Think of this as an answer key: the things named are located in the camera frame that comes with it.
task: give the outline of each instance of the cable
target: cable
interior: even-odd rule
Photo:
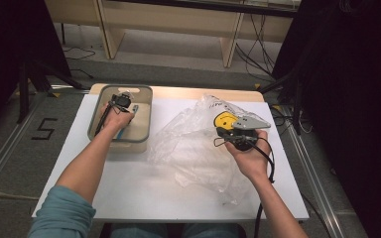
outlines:
[[[71,71],[81,71],[81,72],[85,73],[89,78],[94,78],[91,74],[85,72],[85,71],[82,70],[82,69],[78,69],[78,68],[76,68],[76,69],[70,69],[70,70],[71,70]]]
[[[272,155],[272,160],[269,158],[269,156],[267,154],[265,154],[265,152],[263,152],[258,146],[256,146],[255,144],[253,144],[252,142],[250,141],[247,141],[247,143],[249,145],[251,145],[253,147],[253,149],[255,149],[256,151],[258,151],[259,153],[262,154],[262,156],[264,156],[268,162],[270,163],[271,165],[271,173],[268,177],[268,180],[271,182],[271,183],[274,183],[274,171],[275,171],[275,157],[274,157],[274,151],[272,150],[271,148],[271,145],[269,144],[269,142],[264,139],[264,138],[261,138],[261,137],[258,137],[258,139],[261,139],[263,141],[265,141],[268,145],[268,147],[270,148],[271,150],[271,155]],[[257,238],[258,237],[258,232],[259,232],[259,226],[260,226],[260,223],[261,223],[261,214],[262,214],[262,210],[264,209],[264,207],[262,206],[262,202],[259,203],[259,208],[258,208],[258,212],[256,214],[256,220],[255,220],[255,232],[254,232],[254,238]]]
[[[81,51],[84,51],[84,52],[89,52],[89,53],[91,53],[91,54],[88,55],[88,56],[85,56],[85,57],[81,57],[81,58],[67,58],[67,59],[70,59],[70,60],[82,60],[82,59],[85,59],[85,58],[88,58],[88,57],[91,57],[91,56],[94,56],[94,55],[95,55],[95,52],[94,52],[94,51],[89,51],[89,50],[85,50],[85,49],[83,49],[83,48],[77,48],[77,47],[70,48],[70,49],[68,49],[68,50],[66,50],[66,51],[64,51],[64,52],[65,52],[65,53],[66,53],[66,52],[70,52],[70,51],[73,50],[73,49],[78,49],[78,50],[81,50]]]
[[[267,71],[267,69],[265,69],[263,66],[261,66],[258,62],[256,62],[254,59],[250,58],[246,53],[243,52],[243,50],[240,48],[240,46],[238,44],[236,44],[236,47],[237,47],[237,54],[246,62],[246,71],[251,75],[251,76],[254,76],[258,79],[263,79],[263,80],[266,80],[266,81],[269,81],[269,82],[274,82],[274,80],[268,80],[268,79],[265,79],[265,78],[260,78],[260,77],[257,77],[255,75],[253,75],[252,73],[249,72],[248,68],[247,68],[247,64],[253,66],[253,67],[256,67],[256,68],[259,68],[261,69],[262,71],[264,71],[265,73],[267,73],[269,76],[272,77],[271,73],[269,73]]]
[[[268,53],[267,53],[267,51],[265,49],[265,45],[264,45],[264,26],[265,26],[266,17],[264,15],[261,16],[261,29],[259,30],[259,33],[258,33],[258,30],[256,29],[255,21],[253,20],[253,15],[252,14],[250,15],[250,19],[252,21],[253,29],[255,30],[256,41],[259,42],[259,45],[262,48],[262,56],[263,56],[263,59],[264,59],[264,63],[267,66],[267,70],[268,70],[269,74],[271,74],[271,70],[268,67],[268,64],[270,64],[271,68],[273,68],[275,63],[271,59],[271,57],[268,55]]]
[[[314,205],[308,200],[308,198],[307,198],[304,194],[301,193],[301,195],[302,195],[302,198],[303,198],[303,199],[304,199],[304,200],[311,206],[311,208],[314,210],[315,214],[317,215],[317,218],[319,218],[320,223],[323,225],[324,230],[325,230],[326,233],[327,233],[327,236],[328,236],[329,238],[331,238],[332,236],[330,235],[330,232],[329,232],[329,230],[327,229],[327,226],[326,226],[326,224],[324,223],[323,218],[319,215],[317,209],[314,207]]]

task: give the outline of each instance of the finger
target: finger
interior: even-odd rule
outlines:
[[[230,142],[226,142],[226,143],[224,143],[224,146],[225,146],[225,148],[227,149],[227,151],[228,151],[232,156],[234,156],[236,153],[239,152],[239,151],[234,147],[234,145],[231,144]]]

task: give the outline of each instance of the black object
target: black object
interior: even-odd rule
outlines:
[[[34,61],[48,68],[38,67]],[[55,27],[44,1],[0,1],[0,111],[20,82],[19,122],[28,112],[28,82],[49,88],[45,75],[70,77]]]
[[[129,112],[127,108],[130,105],[131,99],[127,93],[122,93],[120,95],[113,94],[110,101],[108,101],[107,107],[104,110],[103,115],[101,115],[100,121],[98,122],[97,128],[95,129],[94,136],[96,136],[100,132],[101,127],[103,127],[104,121],[106,120],[110,110],[117,108],[121,112]]]
[[[302,4],[320,9],[315,1]],[[312,18],[310,22],[320,19]],[[381,237],[381,1],[366,12],[336,14],[316,63],[303,78],[301,105],[313,120],[326,155],[369,237]],[[273,73],[287,74],[304,37],[321,25],[295,21]],[[283,84],[293,97],[295,81]]]
[[[252,148],[248,141],[256,144],[258,141],[258,134],[255,130],[240,130],[232,129],[226,130],[222,127],[216,128],[217,135],[234,145],[234,147],[239,151],[247,151]]]
[[[312,73],[312,68],[318,63],[318,58],[325,47],[326,40],[333,32],[337,19],[341,15],[338,8],[339,4],[337,0],[327,1],[319,5],[316,1],[312,6],[312,2],[303,1],[299,13],[299,17],[296,17],[292,23],[292,27],[289,30],[288,37],[283,43],[280,55],[277,59],[276,66],[274,67],[273,77],[277,78],[274,83],[271,83],[265,87],[259,87],[257,90],[262,94],[265,94],[280,86],[285,86],[281,91],[278,99],[280,102],[290,102],[293,99],[294,114],[293,114],[293,126],[296,132],[300,135],[300,110],[301,110],[301,95],[303,93],[304,85],[307,78]],[[304,30],[295,31],[297,29],[293,26],[304,26]],[[299,46],[297,43],[293,43],[295,35],[301,37],[307,43],[304,46]],[[283,55],[290,55],[292,58],[284,59]]]

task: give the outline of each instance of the clear plastic bag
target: clear plastic bag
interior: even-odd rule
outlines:
[[[224,111],[264,121],[231,103],[204,95],[193,108],[182,111],[150,140],[148,160],[175,167],[176,181],[181,186],[202,184],[220,192],[222,202],[237,204],[251,183],[225,147],[214,146],[218,136],[213,122]]]

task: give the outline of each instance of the forearm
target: forearm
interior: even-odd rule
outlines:
[[[101,132],[88,146],[65,168],[57,185],[63,185],[75,191],[92,203],[101,175],[111,140],[116,130],[110,126]]]
[[[266,177],[252,179],[274,237],[308,237]]]

